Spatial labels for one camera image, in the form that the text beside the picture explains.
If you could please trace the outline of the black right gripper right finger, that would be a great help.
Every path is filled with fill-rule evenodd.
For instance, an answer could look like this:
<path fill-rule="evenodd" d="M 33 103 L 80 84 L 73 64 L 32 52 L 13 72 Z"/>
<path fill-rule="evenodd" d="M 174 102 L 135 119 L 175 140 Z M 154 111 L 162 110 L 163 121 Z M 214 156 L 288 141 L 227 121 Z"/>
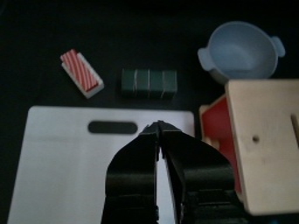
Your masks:
<path fill-rule="evenodd" d="M 172 188 L 175 224 L 248 224 L 230 161 L 167 122 L 159 142 Z"/>

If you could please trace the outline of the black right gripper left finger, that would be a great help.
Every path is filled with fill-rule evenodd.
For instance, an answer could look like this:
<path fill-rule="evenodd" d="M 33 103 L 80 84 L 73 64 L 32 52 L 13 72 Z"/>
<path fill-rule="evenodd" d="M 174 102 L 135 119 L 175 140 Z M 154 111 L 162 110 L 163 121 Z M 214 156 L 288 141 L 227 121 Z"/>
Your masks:
<path fill-rule="evenodd" d="M 158 123 L 117 151 L 107 167 L 105 203 L 100 224 L 158 224 Z"/>

